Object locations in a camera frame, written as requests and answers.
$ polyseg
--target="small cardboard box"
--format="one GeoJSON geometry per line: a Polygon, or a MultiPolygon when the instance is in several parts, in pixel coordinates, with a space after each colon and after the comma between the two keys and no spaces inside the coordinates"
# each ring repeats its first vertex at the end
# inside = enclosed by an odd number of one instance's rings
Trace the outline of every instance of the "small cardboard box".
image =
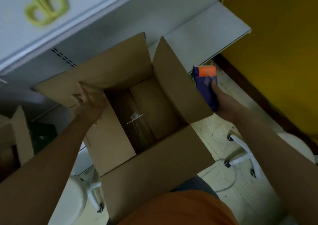
{"type": "Polygon", "coordinates": [[[4,180],[31,159],[34,153],[21,106],[17,108],[11,119],[1,116],[0,122],[0,177],[4,180]]]}
{"type": "Polygon", "coordinates": [[[163,37],[153,63],[141,33],[35,89],[74,112],[76,82],[108,98],[84,142],[113,222],[215,162],[190,126],[213,113],[163,37]]]}

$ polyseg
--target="brown baseboard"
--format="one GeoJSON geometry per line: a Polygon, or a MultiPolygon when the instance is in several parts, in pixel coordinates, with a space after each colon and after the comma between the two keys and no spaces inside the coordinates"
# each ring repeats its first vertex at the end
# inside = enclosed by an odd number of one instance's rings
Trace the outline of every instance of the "brown baseboard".
{"type": "Polygon", "coordinates": [[[304,134],[286,116],[273,109],[269,101],[221,54],[212,58],[213,61],[236,82],[273,120],[286,132],[302,139],[314,155],[318,155],[318,145],[304,134]]]}

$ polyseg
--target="caster wheel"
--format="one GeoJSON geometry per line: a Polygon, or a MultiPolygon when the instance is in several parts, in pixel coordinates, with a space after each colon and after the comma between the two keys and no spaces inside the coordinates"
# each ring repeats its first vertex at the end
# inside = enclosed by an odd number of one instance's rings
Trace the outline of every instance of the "caster wheel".
{"type": "Polygon", "coordinates": [[[230,167],[231,167],[231,164],[230,164],[230,161],[229,161],[229,160],[224,160],[224,165],[225,165],[227,168],[230,168],[230,167]]]}
{"type": "Polygon", "coordinates": [[[231,138],[230,135],[227,135],[227,140],[228,140],[228,141],[234,141],[234,140],[231,138]]]}
{"type": "Polygon", "coordinates": [[[98,213],[101,213],[104,210],[104,204],[101,203],[100,206],[101,206],[101,208],[97,211],[98,213]]]}
{"type": "Polygon", "coordinates": [[[250,173],[251,173],[251,176],[252,176],[252,177],[256,178],[254,169],[251,169],[251,170],[250,170],[250,173]]]}

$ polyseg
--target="beige tile floor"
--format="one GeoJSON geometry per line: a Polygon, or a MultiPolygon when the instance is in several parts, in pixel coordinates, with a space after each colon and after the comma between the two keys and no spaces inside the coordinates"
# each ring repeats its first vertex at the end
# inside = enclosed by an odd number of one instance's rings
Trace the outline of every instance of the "beige tile floor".
{"type": "MultiPolygon", "coordinates": [[[[277,125],[231,78],[217,68],[217,77],[220,88],[251,110],[256,111],[268,122],[276,132],[282,131],[277,125]]],[[[226,168],[224,159],[233,153],[240,153],[240,147],[235,142],[229,142],[227,134],[237,129],[233,124],[222,120],[217,115],[210,116],[192,125],[198,136],[204,142],[213,158],[217,161],[199,173],[215,191],[220,199],[233,211],[241,225],[271,225],[277,224],[285,215],[285,210],[270,186],[267,179],[255,179],[250,175],[252,167],[249,160],[226,168]]],[[[107,210],[98,214],[90,201],[74,225],[102,225],[108,220],[107,210]]]]}

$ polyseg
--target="yellow scissors handle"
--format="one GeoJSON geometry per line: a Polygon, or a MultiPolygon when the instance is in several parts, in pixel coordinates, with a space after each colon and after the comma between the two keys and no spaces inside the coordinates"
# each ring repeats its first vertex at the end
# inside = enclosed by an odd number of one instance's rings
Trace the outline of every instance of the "yellow scissors handle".
{"type": "Polygon", "coordinates": [[[68,10],[67,0],[56,0],[59,2],[60,8],[54,10],[50,4],[52,0],[32,0],[32,3],[29,4],[25,9],[25,16],[27,20],[36,25],[36,26],[45,26],[54,21],[57,17],[61,16],[68,10]],[[35,17],[35,11],[40,10],[45,17],[41,20],[38,20],[35,17]]]}

